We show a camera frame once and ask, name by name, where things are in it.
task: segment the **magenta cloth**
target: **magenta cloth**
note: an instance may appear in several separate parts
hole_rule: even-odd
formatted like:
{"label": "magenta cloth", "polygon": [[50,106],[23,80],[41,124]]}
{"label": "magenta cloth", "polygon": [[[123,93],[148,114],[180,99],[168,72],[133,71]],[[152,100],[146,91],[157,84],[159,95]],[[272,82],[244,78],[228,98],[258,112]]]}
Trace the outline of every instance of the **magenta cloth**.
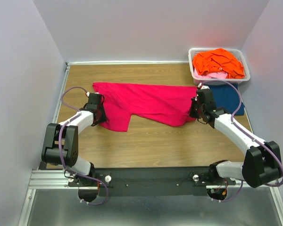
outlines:
{"label": "magenta cloth", "polygon": [[128,131],[132,114],[169,126],[195,120],[189,110],[197,87],[94,82],[93,88],[105,97],[108,121],[100,125],[112,131]]}
{"label": "magenta cloth", "polygon": [[199,75],[197,70],[194,69],[194,76],[196,78],[205,78],[205,79],[226,79],[227,73],[226,72],[213,72],[213,73],[208,73],[207,75]]}

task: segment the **laundry basket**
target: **laundry basket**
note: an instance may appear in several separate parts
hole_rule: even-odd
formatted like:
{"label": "laundry basket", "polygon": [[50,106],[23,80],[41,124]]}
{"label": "laundry basket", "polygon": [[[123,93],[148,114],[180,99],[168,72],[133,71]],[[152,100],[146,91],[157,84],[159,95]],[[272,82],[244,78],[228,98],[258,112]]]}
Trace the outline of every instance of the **laundry basket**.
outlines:
{"label": "laundry basket", "polygon": [[[190,64],[190,70],[191,70],[191,73],[192,73],[192,78],[194,80],[194,84],[195,85],[198,85],[199,83],[201,82],[206,82],[206,81],[214,81],[214,80],[224,80],[224,81],[227,81],[227,82],[230,82],[232,84],[239,84],[243,81],[248,81],[250,80],[250,71],[249,71],[249,67],[247,66],[246,64],[246,60],[242,54],[242,52],[238,49],[234,49],[234,48],[225,48],[227,51],[231,52],[236,58],[237,60],[239,60],[243,67],[244,67],[244,74],[245,74],[245,77],[243,79],[211,79],[211,78],[197,78],[195,77],[194,75],[194,67],[193,67],[193,63],[192,63],[192,60],[194,58],[194,56],[200,52],[206,52],[206,51],[209,51],[209,50],[214,50],[215,48],[191,48],[189,50],[189,64]],[[223,85],[224,83],[223,82],[220,82],[220,81],[215,81],[215,82],[210,82],[209,83],[210,85]]]}

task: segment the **wooden table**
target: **wooden table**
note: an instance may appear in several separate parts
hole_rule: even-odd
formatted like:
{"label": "wooden table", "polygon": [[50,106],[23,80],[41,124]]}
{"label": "wooden table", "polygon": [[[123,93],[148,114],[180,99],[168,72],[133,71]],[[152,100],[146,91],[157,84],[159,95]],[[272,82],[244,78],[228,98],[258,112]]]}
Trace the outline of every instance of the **wooden table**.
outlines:
{"label": "wooden table", "polygon": [[[96,81],[156,85],[193,85],[188,64],[171,65],[72,65],[66,88],[82,86],[93,91]],[[65,96],[66,103],[86,103],[80,89]],[[74,115],[62,106],[58,121]],[[235,117],[250,129],[247,117]],[[101,126],[89,127],[79,136],[79,154],[95,167],[206,166],[219,160],[243,161],[240,150],[209,125],[188,122],[170,127],[133,115],[127,132],[113,132]]]}

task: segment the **purple cable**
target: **purple cable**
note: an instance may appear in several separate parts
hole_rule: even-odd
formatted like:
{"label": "purple cable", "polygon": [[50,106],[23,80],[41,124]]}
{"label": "purple cable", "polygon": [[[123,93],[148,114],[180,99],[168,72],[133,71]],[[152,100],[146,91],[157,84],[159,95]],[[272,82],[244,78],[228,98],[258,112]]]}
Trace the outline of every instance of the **purple cable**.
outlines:
{"label": "purple cable", "polygon": [[82,90],[85,91],[85,93],[87,93],[88,91],[87,91],[85,88],[83,88],[83,87],[80,87],[80,86],[73,86],[73,87],[69,88],[68,90],[66,90],[66,91],[63,93],[62,97],[61,97],[61,102],[62,102],[62,104],[64,104],[66,107],[70,107],[70,108],[76,110],[77,112],[79,112],[80,109],[66,104],[66,103],[64,102],[64,100],[63,100],[65,94],[68,93],[68,92],[69,92],[70,90],[72,90],[72,89],[82,89]]}
{"label": "purple cable", "polygon": [[[62,102],[65,106],[70,107],[70,108],[75,109],[76,111],[80,112],[79,109],[77,109],[77,108],[75,108],[75,107],[72,107],[72,106],[70,106],[70,105],[67,105],[67,104],[65,104],[65,102],[63,101],[64,95],[65,95],[67,92],[69,92],[70,90],[74,89],[74,88],[83,89],[83,90],[87,93],[87,90],[85,90],[83,87],[72,87],[72,88],[69,88],[69,89],[66,90],[66,91],[64,92],[64,94],[62,95],[62,97],[61,97],[61,102]],[[101,180],[97,179],[97,178],[92,178],[92,177],[90,177],[90,176],[86,176],[86,175],[83,175],[83,174],[80,174],[80,173],[76,173],[76,172],[74,172],[74,171],[72,171],[72,170],[70,170],[70,169],[67,169],[67,166],[66,166],[66,164],[65,164],[64,157],[63,157],[63,149],[62,149],[62,134],[63,134],[63,130],[64,130],[65,126],[66,126],[69,122],[72,122],[73,120],[75,120],[75,119],[78,118],[79,116],[80,116],[80,114],[75,115],[74,117],[70,118],[69,121],[66,121],[65,124],[62,125],[62,127],[61,127],[61,129],[60,129],[60,131],[59,131],[59,135],[58,135],[58,148],[59,148],[59,151],[60,151],[60,159],[61,159],[61,163],[62,163],[62,165],[63,165],[64,170],[68,171],[69,173],[71,173],[71,174],[76,174],[76,175],[79,176],[79,177],[83,177],[83,178],[87,178],[87,179],[90,179],[90,180],[97,181],[97,182],[101,183],[102,185],[104,185],[104,187],[105,187],[105,189],[106,189],[106,197],[105,197],[105,199],[104,199],[103,201],[98,202],[98,203],[92,203],[92,202],[86,202],[86,201],[83,200],[83,199],[81,200],[82,202],[84,202],[84,203],[86,203],[86,204],[88,204],[88,205],[97,206],[97,205],[103,204],[103,203],[108,199],[109,190],[108,190],[108,187],[106,186],[106,184],[105,184],[104,182],[102,182]]]}

